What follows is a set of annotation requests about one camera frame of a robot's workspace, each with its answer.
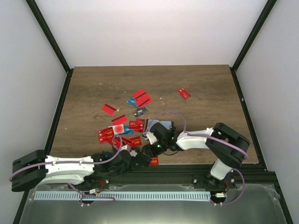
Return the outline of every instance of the wooden table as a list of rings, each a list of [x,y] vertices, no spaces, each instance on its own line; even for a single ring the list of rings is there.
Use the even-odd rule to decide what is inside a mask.
[[[187,100],[177,93],[182,87],[191,94]],[[149,112],[140,118],[153,118],[158,112],[174,110],[185,116],[188,131],[204,130],[222,122],[251,141],[227,65],[76,67],[51,155],[81,157],[112,151],[108,143],[99,143],[98,130],[111,126],[111,120],[121,114],[128,120],[135,120],[132,114],[135,108],[127,100],[140,89],[145,89],[153,99],[146,106]],[[119,111],[113,116],[103,112],[101,108],[106,103]],[[172,120],[177,129],[183,128],[178,115],[168,113],[159,119]],[[253,144],[248,154],[247,162],[258,162]],[[160,164],[213,163],[215,160],[214,154],[207,149],[159,156]]]

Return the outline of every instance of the white backdrop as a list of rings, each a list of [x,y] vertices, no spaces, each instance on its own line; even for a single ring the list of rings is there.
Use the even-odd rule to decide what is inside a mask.
[[[299,223],[299,2],[277,1],[237,75],[268,168]]]
[[[12,224],[12,163],[44,149],[65,71],[26,1],[0,1],[0,30],[0,223]]]
[[[74,66],[233,65],[266,0],[37,0]]]

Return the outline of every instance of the red circle on card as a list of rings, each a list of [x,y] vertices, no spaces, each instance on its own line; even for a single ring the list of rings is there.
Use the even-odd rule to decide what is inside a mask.
[[[115,133],[123,133],[124,132],[123,126],[122,125],[115,126],[114,131]]]

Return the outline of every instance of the white linear rail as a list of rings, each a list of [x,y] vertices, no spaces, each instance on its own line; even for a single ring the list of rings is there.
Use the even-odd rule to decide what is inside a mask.
[[[103,191],[99,194],[99,198],[84,198],[87,201],[107,201],[110,199],[102,199],[100,197],[114,197],[116,201],[197,201],[209,202],[211,193],[205,191],[190,192],[108,192]],[[56,201],[77,201],[81,195],[75,191],[37,191],[34,200],[56,200]]]

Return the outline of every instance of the gray floor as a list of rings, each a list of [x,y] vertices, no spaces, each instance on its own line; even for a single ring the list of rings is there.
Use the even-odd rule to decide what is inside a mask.
[[[240,190],[230,191],[231,197]],[[121,202],[81,207],[77,201],[28,201],[21,224],[285,224],[272,186],[248,184],[228,206],[209,202]]]

